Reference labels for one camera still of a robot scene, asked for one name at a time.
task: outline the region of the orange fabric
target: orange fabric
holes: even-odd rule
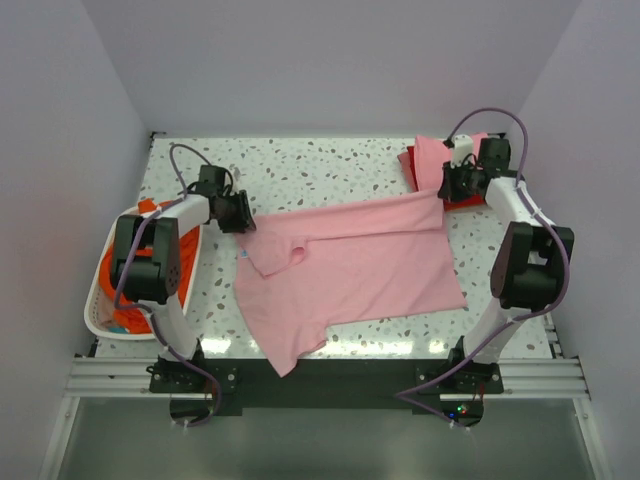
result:
[[[166,205],[169,202],[163,202],[160,205]],[[138,210],[140,213],[152,212],[156,209],[156,205],[151,199],[146,199],[138,203]],[[196,251],[198,249],[198,238],[200,236],[200,227],[196,227],[180,239],[180,264],[182,267],[182,275],[180,277],[180,286],[178,287],[178,300],[180,305],[184,305],[187,298],[187,289],[189,288],[189,279],[191,278],[191,272],[193,272],[193,266],[196,258]],[[138,255],[150,257],[152,248],[143,248],[138,250]],[[116,292],[111,287],[109,281],[109,269],[111,268],[111,258],[113,257],[113,245],[109,247],[102,262],[100,263],[100,273],[98,274],[98,284],[102,291],[113,300]],[[131,302],[127,299],[121,299],[120,303],[123,305],[129,305]],[[113,312],[113,319],[118,325],[126,328],[129,333],[141,334],[151,333],[151,329],[144,319],[144,316],[139,310],[115,310]]]

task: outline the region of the basket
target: basket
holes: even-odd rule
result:
[[[128,210],[125,210],[122,214],[132,214],[137,215],[139,213],[138,207],[133,207]],[[107,241],[104,244],[104,248],[102,249],[102,253],[100,254],[100,261],[98,262],[98,267],[96,268],[96,273],[93,275],[93,281],[91,282],[91,289],[89,290],[89,296],[87,297],[87,302],[84,305],[84,323],[87,325],[87,328],[98,337],[109,338],[111,340],[155,340],[155,337],[152,333],[140,333],[140,334],[132,334],[132,333],[118,333],[111,332],[103,326],[103,322],[106,319],[109,319],[113,316],[113,311],[115,307],[113,306],[113,301],[105,295],[105,293],[100,288],[100,284],[98,282],[98,276],[100,274],[100,263],[104,258],[107,250],[113,243],[113,237],[116,232],[116,222],[117,219],[113,222],[111,226],[111,230],[109,231],[109,236]],[[198,260],[200,259],[200,247],[202,246],[202,232],[198,235],[198,245],[196,247],[196,256],[194,259],[193,269],[191,270],[191,278],[189,279],[189,286],[187,287],[187,296],[182,307],[182,311],[184,314],[187,314],[189,309],[189,302],[191,300],[191,294],[193,293],[193,282],[196,277],[196,269],[198,267]]]

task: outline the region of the white wall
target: white wall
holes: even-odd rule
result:
[[[84,2],[145,124],[189,135],[446,134],[517,111],[579,4]]]
[[[576,233],[555,319],[620,479],[640,471],[639,24],[637,0],[584,0],[521,112],[531,190]]]
[[[0,5],[0,478],[36,478],[146,130],[79,0]]]

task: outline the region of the speckled surface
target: speckled surface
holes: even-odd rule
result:
[[[268,214],[408,193],[397,155],[413,139],[388,138],[156,138],[140,199],[177,196],[171,142],[199,149],[227,167],[247,190],[253,213]],[[176,159],[187,183],[201,160],[187,151]],[[468,308],[339,325],[327,330],[327,345],[311,358],[438,358],[475,325],[489,301],[489,271],[503,227],[491,210],[447,215],[456,272]],[[203,230],[203,245],[188,321],[207,357],[263,358],[240,315],[233,293],[235,242],[217,225]],[[99,341],[98,357],[155,357],[154,341]],[[503,358],[551,358],[542,320],[516,332]]]

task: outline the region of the gray floor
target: gray floor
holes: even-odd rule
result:
[[[408,411],[247,410],[185,435],[167,400],[83,401],[62,479],[589,479],[570,401],[494,401],[465,434]]]

